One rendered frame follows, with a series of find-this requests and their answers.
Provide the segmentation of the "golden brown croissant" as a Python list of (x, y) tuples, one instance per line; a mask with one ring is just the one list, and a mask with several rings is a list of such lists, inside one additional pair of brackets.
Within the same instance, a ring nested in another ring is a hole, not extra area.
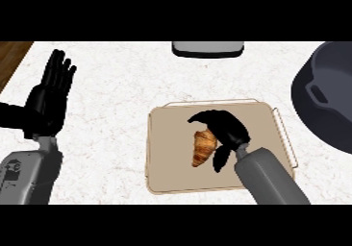
[(194, 133), (194, 161), (192, 167), (198, 167), (208, 160), (217, 147), (217, 138), (211, 131), (205, 129)]

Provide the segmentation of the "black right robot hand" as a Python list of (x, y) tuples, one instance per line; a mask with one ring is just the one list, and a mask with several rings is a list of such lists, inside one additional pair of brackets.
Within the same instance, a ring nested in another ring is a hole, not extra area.
[(213, 157), (213, 168), (216, 172), (220, 172), (228, 163), (231, 152), (239, 159), (247, 155), (251, 140), (247, 128), (228, 111), (201, 111), (188, 119), (188, 122), (202, 123), (220, 142)]

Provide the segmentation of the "dark grey pot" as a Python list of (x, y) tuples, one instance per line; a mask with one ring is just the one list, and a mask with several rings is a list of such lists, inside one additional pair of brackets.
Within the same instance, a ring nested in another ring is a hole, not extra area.
[(293, 80), (291, 100), (309, 131), (352, 154), (352, 41), (318, 46)]

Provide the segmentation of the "beige square tray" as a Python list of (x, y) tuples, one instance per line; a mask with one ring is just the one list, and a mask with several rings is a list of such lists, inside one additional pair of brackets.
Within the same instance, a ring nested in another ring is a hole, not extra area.
[(284, 128), (279, 111), (254, 99), (171, 102), (149, 112), (148, 154), (145, 177), (152, 193), (185, 193), (239, 189), (242, 183), (233, 172), (235, 158), (220, 171), (213, 162), (192, 166), (194, 133), (205, 129), (188, 119), (201, 111), (228, 111), (244, 124), (251, 137), (247, 150), (266, 148), (285, 170), (294, 172), (299, 162)]

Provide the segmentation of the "grey and black appliance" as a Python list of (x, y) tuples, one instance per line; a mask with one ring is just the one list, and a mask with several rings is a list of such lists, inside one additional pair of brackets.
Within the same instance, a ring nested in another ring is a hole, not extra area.
[(171, 52), (185, 58), (235, 58), (242, 54), (242, 41), (173, 41)]

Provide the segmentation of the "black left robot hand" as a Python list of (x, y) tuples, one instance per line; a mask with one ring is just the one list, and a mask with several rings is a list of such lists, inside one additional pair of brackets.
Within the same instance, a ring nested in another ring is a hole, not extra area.
[(54, 49), (50, 55), (41, 83), (29, 91), (25, 105), (0, 102), (0, 127), (20, 129), (23, 138), (56, 136), (63, 126), (68, 93), (77, 66)]

